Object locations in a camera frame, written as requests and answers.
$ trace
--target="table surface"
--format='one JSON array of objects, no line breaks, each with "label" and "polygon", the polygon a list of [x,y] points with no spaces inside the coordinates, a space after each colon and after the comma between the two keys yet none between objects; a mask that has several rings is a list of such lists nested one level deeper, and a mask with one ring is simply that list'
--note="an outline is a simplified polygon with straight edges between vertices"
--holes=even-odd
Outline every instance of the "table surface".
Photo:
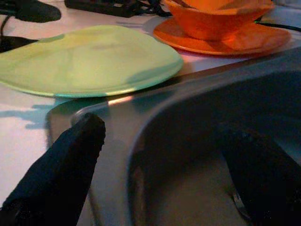
[{"label": "table surface", "polygon": [[[122,18],[75,9],[68,9],[63,2],[53,2],[62,11],[59,21],[36,24],[11,18],[4,34],[30,39],[52,37],[85,27],[100,24],[116,24],[152,35],[153,29],[165,20],[159,16],[134,16]],[[301,10],[276,7],[264,21],[301,26]],[[292,39],[277,51],[301,46],[301,34],[292,32]],[[184,67],[178,75],[227,65],[246,58],[219,57],[178,50],[184,59]],[[14,189],[28,168],[47,149],[46,114],[66,98],[39,97],[0,86],[0,203]]]}]

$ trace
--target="saucer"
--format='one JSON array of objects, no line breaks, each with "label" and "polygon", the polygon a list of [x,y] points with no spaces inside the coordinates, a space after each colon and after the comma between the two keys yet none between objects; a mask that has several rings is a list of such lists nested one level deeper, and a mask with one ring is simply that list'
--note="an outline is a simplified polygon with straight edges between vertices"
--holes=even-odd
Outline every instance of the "saucer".
[{"label": "saucer", "polygon": [[159,24],[154,30],[154,36],[176,48],[213,55],[267,52],[286,44],[291,38],[290,33],[285,30],[251,23],[227,40],[199,40],[186,35],[174,18]]}]

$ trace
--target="black cable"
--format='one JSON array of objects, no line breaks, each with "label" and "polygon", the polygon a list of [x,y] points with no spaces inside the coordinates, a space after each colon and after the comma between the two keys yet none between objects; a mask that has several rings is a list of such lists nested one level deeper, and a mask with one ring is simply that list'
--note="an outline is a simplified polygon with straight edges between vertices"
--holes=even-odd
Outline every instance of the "black cable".
[{"label": "black cable", "polygon": [[160,6],[160,0],[148,0],[148,4],[138,1],[139,9],[137,10],[137,14],[157,14],[158,16],[167,17],[171,16],[170,12],[165,12]]},{"label": "black cable", "polygon": [[1,28],[0,28],[0,37],[1,38],[4,36],[3,30],[4,30],[4,27],[5,27],[6,23],[8,22],[8,20],[10,18],[11,18],[11,16],[6,16],[6,18],[3,20],[2,24],[1,24]]},{"label": "black cable", "polygon": [[299,27],[294,27],[294,26],[289,26],[289,25],[283,25],[283,24],[270,24],[270,23],[264,23],[264,22],[259,22],[255,21],[256,24],[268,26],[268,27],[278,27],[278,28],[285,28],[288,30],[293,30],[293,31],[298,31],[301,32],[301,28]]}]

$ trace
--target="bowl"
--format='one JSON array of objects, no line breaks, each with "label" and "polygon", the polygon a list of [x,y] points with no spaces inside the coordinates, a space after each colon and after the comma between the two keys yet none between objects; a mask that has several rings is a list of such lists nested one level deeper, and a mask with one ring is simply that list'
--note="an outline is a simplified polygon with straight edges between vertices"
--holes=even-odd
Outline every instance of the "bowl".
[{"label": "bowl", "polygon": [[183,7],[165,0],[170,12],[183,31],[195,38],[207,41],[221,41],[232,37],[242,26],[267,13],[273,4],[256,10],[216,10],[199,11],[195,8]]}]

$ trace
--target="green plate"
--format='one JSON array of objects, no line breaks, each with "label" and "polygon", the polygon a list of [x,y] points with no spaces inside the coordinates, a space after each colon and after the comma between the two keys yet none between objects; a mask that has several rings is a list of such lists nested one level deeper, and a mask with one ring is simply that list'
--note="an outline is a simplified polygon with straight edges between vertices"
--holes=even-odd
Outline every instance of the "green plate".
[{"label": "green plate", "polygon": [[42,39],[0,54],[0,82],[52,97],[102,97],[163,82],[182,67],[168,45],[111,25]]}]

